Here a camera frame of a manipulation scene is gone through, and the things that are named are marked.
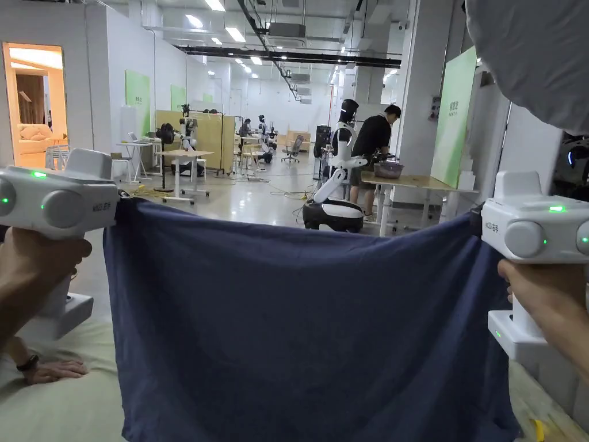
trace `black watch strap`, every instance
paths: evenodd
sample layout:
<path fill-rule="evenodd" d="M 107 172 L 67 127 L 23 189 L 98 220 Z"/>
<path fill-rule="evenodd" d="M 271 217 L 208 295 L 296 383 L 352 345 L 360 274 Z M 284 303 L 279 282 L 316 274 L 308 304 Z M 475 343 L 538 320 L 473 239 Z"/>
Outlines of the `black watch strap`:
<path fill-rule="evenodd" d="M 37 362 L 39 362 L 39 356 L 33 355 L 24 364 L 17 365 L 16 369 L 20 372 L 29 371 L 31 368 L 35 368 L 37 366 Z"/>

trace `laptop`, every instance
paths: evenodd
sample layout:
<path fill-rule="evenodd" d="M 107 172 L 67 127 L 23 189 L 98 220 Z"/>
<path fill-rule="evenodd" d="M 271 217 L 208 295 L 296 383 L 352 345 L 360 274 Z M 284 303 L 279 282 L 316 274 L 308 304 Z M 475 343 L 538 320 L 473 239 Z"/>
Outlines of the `laptop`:
<path fill-rule="evenodd" d="M 137 136 L 135 135 L 135 132 L 128 132 L 128 135 L 131 137 L 132 143 L 137 143 L 137 144 L 149 144 L 150 143 L 148 140 L 139 140 L 137 138 Z"/>

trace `navy towel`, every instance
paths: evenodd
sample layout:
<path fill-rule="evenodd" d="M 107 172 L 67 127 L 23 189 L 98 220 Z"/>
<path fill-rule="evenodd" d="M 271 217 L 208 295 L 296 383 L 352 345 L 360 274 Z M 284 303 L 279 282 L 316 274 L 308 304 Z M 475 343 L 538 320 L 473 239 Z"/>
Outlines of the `navy towel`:
<path fill-rule="evenodd" d="M 122 200 L 105 230 L 133 442 L 511 442 L 498 254 L 467 217 L 397 239 Z"/>

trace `green poster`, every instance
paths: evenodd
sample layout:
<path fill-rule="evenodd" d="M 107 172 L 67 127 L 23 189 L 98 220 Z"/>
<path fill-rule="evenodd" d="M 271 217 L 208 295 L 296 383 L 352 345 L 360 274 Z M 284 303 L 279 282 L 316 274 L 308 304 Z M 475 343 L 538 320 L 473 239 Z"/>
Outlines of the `green poster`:
<path fill-rule="evenodd" d="M 134 71 L 125 71 L 126 104 L 137 109 L 138 136 L 145 136 L 151 127 L 150 78 Z"/>
<path fill-rule="evenodd" d="M 458 187 L 477 53 L 470 48 L 446 63 L 431 176 Z"/>
<path fill-rule="evenodd" d="M 186 88 L 170 84 L 170 110 L 182 112 L 182 105 L 186 104 Z"/>

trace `floor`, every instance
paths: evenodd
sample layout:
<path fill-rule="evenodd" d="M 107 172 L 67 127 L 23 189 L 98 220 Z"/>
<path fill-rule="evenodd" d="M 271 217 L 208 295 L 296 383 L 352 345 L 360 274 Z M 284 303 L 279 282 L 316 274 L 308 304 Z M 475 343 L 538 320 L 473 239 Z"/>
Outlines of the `floor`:
<path fill-rule="evenodd" d="M 313 180 L 312 155 L 302 153 L 300 163 L 281 162 L 283 153 L 277 153 L 270 164 L 263 164 L 266 171 L 257 174 L 267 182 L 252 182 L 240 173 L 230 177 L 217 177 L 209 171 L 206 182 L 198 179 L 198 188 L 210 192 L 209 197 L 199 195 L 194 206 L 187 202 L 167 202 L 187 212 L 196 213 L 213 219 L 233 220 L 247 223 L 259 223 L 278 226 L 304 228 L 302 215 L 297 216 L 303 206 L 305 192 L 311 195 L 316 187 Z M 166 177 L 167 183 L 172 183 L 173 177 Z M 153 177 L 142 182 L 140 190 L 158 187 L 161 178 Z M 181 186 L 191 188 L 190 178 L 181 177 Z M 137 185 L 121 184 L 129 192 L 138 189 Z M 161 199 L 149 197 L 154 201 Z M 399 220 L 399 225 L 417 225 L 421 218 L 420 210 L 394 209 L 391 218 Z M 431 223 L 437 223 L 436 216 Z M 377 226 L 366 226 L 362 232 L 366 235 L 378 235 Z M 397 235 L 404 234 L 399 229 Z M 94 297 L 94 311 L 92 316 L 100 321 L 110 321 L 110 302 L 108 299 L 108 280 L 102 255 L 102 230 L 88 232 L 86 238 L 92 243 L 93 252 L 78 266 L 78 276 L 72 281 L 70 291 Z"/>

